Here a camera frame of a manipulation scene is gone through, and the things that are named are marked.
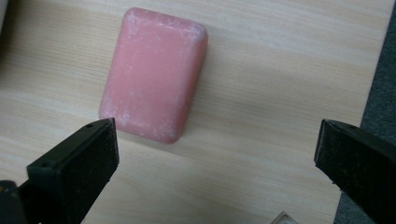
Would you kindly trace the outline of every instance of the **light wood surface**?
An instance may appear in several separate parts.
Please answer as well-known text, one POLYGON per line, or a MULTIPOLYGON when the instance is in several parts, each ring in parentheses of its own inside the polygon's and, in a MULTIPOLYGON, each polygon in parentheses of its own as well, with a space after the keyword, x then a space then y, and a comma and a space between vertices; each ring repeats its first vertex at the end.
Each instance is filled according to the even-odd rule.
POLYGON ((340 191, 315 167, 322 119, 359 125, 392 0, 11 0, 0 48, 0 179, 97 118, 123 13, 209 33, 173 145, 118 132, 120 166, 84 223, 332 223, 340 191))

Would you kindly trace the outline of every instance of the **soap bar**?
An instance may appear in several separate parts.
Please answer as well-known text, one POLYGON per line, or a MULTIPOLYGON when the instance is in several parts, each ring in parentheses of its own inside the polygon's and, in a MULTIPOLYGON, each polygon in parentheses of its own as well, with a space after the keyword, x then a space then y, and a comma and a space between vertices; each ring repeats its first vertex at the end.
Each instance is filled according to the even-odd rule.
POLYGON ((123 18, 99 118, 147 139, 176 142, 191 105, 208 35, 194 21, 131 8, 123 18))

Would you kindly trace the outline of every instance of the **wooden tabletop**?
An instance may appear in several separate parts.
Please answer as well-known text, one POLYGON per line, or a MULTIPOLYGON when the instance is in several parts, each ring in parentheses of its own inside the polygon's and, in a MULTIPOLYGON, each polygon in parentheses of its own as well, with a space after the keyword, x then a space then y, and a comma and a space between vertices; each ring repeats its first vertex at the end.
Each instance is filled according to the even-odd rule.
POLYGON ((392 0, 11 0, 0 39, 0 179, 98 119, 123 13, 198 21, 208 52, 181 139, 118 132, 120 166, 84 223, 332 223, 322 119, 359 125, 392 0))

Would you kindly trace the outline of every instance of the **dark object in corner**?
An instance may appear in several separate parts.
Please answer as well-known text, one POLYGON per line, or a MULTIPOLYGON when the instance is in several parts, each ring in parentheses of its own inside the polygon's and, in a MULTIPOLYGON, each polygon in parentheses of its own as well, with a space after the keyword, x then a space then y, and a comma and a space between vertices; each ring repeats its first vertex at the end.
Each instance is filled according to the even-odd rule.
POLYGON ((396 214, 396 146, 366 131, 323 120, 316 166, 377 223, 396 214))
POLYGON ((20 187, 0 181, 0 223, 81 223, 119 161, 114 119, 85 125, 28 165, 20 187))

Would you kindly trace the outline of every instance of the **pink rectangular block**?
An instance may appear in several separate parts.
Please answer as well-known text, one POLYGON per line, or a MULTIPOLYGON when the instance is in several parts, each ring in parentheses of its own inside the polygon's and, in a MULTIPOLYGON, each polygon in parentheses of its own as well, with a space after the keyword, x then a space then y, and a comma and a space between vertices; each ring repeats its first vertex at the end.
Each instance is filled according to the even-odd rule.
POLYGON ((117 129, 161 143, 181 136, 208 35, 204 26, 141 8, 125 13, 99 109, 117 129))

